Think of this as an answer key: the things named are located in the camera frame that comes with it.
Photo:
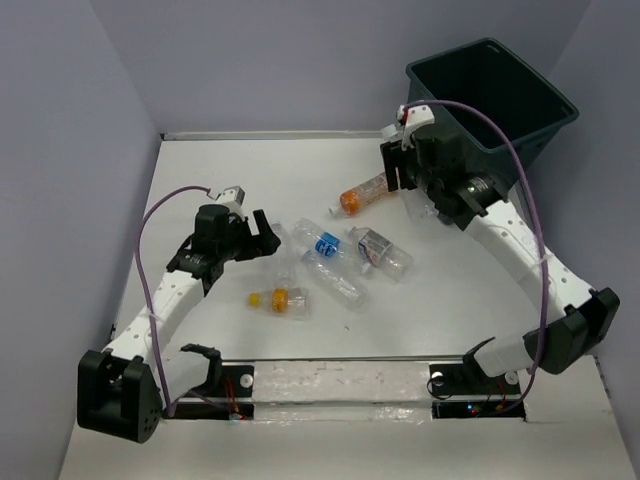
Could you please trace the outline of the Pocari Sweat labelled bottle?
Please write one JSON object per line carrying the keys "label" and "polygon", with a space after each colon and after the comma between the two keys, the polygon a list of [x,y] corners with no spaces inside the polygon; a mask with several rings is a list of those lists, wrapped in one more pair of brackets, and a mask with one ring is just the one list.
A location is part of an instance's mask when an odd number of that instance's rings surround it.
{"label": "Pocari Sweat labelled bottle", "polygon": [[352,227],[347,230],[364,261],[380,270],[391,280],[402,281],[412,267],[413,257],[395,243],[369,227]]}

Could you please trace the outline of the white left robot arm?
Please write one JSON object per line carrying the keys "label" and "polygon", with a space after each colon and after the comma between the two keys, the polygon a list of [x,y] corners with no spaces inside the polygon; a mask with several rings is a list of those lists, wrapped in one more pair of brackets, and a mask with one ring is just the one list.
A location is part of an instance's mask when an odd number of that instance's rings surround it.
{"label": "white left robot arm", "polygon": [[201,206],[193,233],[168,262],[150,304],[103,350],[81,357],[78,425],[142,444],[178,399],[193,390],[215,392],[223,379],[220,351],[195,342],[174,345],[171,339],[227,262],[270,256],[280,244],[261,210],[247,218],[232,202]]}

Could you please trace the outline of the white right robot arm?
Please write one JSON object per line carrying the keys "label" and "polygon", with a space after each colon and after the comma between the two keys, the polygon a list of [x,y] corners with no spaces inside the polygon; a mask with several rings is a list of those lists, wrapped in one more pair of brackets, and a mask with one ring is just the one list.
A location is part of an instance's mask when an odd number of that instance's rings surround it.
{"label": "white right robot arm", "polygon": [[439,214],[502,265],[544,322],[469,350],[460,368],[468,390],[482,392],[519,370],[558,375],[604,339],[619,297],[610,288],[594,289],[537,239],[502,182],[470,168],[473,149],[462,134],[447,124],[391,124],[382,131],[381,155],[389,187],[422,190]]}

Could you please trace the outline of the small bottle yellow cap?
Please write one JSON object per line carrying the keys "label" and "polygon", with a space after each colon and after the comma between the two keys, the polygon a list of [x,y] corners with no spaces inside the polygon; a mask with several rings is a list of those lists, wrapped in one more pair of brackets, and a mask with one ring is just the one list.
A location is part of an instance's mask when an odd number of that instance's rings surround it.
{"label": "small bottle yellow cap", "polygon": [[309,291],[303,287],[275,288],[252,292],[248,306],[279,317],[304,318],[310,312]]}

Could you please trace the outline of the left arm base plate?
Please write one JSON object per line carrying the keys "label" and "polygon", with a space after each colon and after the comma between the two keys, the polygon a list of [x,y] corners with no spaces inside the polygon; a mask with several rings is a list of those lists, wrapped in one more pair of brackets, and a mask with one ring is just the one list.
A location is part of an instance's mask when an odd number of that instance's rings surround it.
{"label": "left arm base plate", "polygon": [[217,384],[205,383],[178,400],[167,420],[245,421],[254,417],[255,369],[250,364],[224,363]]}

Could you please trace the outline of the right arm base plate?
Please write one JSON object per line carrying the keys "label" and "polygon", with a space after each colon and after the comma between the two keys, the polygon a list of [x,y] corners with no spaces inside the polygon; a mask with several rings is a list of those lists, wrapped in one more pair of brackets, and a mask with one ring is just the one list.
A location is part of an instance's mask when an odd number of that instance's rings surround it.
{"label": "right arm base plate", "polygon": [[431,413],[436,420],[474,418],[526,419],[522,404],[509,409],[521,396],[516,373],[469,380],[459,363],[429,366],[427,391],[432,398]]}

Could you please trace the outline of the large clear bottle white cap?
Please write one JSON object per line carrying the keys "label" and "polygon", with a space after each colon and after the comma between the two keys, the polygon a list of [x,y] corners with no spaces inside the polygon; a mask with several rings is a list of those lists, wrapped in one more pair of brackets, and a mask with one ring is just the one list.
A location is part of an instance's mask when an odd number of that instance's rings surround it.
{"label": "large clear bottle white cap", "polygon": [[[388,141],[400,140],[399,127],[396,124],[390,124],[385,126],[381,130],[382,143]],[[393,192],[397,194],[403,201],[407,214],[414,224],[424,222],[427,218],[435,218],[437,211],[433,202],[428,196],[407,178],[407,189],[402,189]]]}

